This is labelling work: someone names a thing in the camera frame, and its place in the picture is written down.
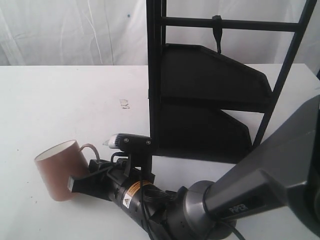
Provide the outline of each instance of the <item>white wall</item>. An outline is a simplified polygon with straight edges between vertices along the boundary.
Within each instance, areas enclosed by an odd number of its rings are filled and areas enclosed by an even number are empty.
[[[299,20],[304,0],[168,0],[171,17]],[[296,57],[320,68],[320,3]],[[282,63],[291,33],[225,29],[222,54]],[[212,30],[168,27],[167,42],[216,49]],[[0,0],[0,65],[145,65],[145,0]]]

